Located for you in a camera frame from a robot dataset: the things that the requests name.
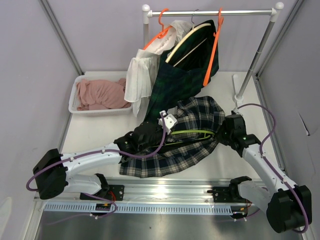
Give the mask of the dark green plaid skirt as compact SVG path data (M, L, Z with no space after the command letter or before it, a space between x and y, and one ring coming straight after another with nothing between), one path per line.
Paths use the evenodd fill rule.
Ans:
M159 69L149 98L145 121L156 121L160 118L161 111L174 108L178 101L194 97L204 87L203 82L211 57L203 58L195 68L181 69L166 63L167 56L173 48L164 51L160 56ZM218 70L219 51L216 50L210 76L213 77Z

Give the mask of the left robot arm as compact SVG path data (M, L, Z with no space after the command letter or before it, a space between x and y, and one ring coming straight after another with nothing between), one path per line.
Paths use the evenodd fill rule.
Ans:
M40 199L49 200L62 193L93 195L97 200L108 196L109 186L104 175L85 176L82 172L128 160L153 157L164 146L173 122L143 122L133 131L100 148L84 152L59 153L48 150L33 168L32 181Z

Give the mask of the empty orange hanger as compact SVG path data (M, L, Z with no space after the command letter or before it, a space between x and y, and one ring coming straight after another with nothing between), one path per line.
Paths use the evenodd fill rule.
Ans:
M221 27L224 22L224 17L222 16L222 10L223 10L223 8L221 7L218 11L218 24L217 24L218 26L217 26L216 32L213 34L214 42L213 42L213 47L212 47L212 51L211 51L211 55L210 55L209 64L208 64L206 74L204 77L204 81L203 81L204 87L206 87L208 85L209 79L211 78L211 71L212 71L212 66L213 66L214 59L215 59L216 50L218 47L218 40L219 40L220 33L221 33Z

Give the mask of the lime green hanger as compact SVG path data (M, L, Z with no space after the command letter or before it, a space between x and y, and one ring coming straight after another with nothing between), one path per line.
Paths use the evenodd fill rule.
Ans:
M172 135L183 135L183 134L202 134L203 135L203 137L189 141L190 143L205 141L207 139L212 138L215 135L215 133L212 131L196 130L196 129L172 131L170 135L172 136Z

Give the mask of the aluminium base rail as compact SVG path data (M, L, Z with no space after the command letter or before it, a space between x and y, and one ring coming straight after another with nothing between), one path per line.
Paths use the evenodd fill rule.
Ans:
M248 181L248 176L234 179L185 180L165 178L107 179L103 174L67 177L65 180L49 180L38 187L41 200L71 199L169 205L202 205L245 203L237 197L231 185Z

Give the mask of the cream hanger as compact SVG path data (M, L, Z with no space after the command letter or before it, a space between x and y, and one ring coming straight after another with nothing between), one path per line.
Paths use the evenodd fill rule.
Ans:
M199 61L211 57L215 32L212 20L193 25L167 55L165 62L180 69L195 68Z

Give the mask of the white ruffled dress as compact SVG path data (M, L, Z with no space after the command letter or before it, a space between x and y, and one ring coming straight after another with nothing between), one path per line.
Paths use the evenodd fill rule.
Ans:
M149 98L157 78L160 57L172 49L192 29L192 24L175 20L168 25L166 33L155 36L143 49L139 49L130 61L126 73L124 100L131 103L135 117L141 109L142 99Z

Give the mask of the navy white plaid skirt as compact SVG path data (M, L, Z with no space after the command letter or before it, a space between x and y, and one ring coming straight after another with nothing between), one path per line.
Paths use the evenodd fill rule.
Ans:
M225 120L225 112L211 96L190 97L180 100L170 110L177 119L174 131L206 130L215 135ZM163 177L182 172L210 155L218 141L202 138L200 133L169 135L165 145L153 156L143 159L129 158L120 165L119 173L137 178Z

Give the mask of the pink garment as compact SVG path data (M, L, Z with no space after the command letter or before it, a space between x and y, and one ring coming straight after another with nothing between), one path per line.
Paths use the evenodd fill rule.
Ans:
M125 109L131 103L125 100L126 79L118 81L106 79L87 80L76 83L76 95L79 100L78 111L98 111Z

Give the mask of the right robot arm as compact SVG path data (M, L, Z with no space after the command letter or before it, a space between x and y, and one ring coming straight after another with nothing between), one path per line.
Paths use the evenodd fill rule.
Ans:
M258 174L265 187L250 177L230 181L227 197L232 202L247 200L265 213L269 225L277 233L293 230L304 233L312 223L312 193L299 186L276 164L267 159L262 143L254 134L247 134L240 114L228 115L217 132L220 144L231 147Z

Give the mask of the white plastic basket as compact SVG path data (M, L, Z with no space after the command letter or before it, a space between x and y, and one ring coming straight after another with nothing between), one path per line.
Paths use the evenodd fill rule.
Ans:
M77 97L77 86L76 83L80 82L82 79L88 81L93 80L108 80L110 82L117 82L121 78L126 78L126 71L87 71L84 75L78 76L73 83L68 110L70 113L79 116L86 117L98 117L98 116L116 116L116 115L127 115L132 112L132 106L128 108L117 108L117 109L102 109L102 110L78 110L80 105L79 98Z

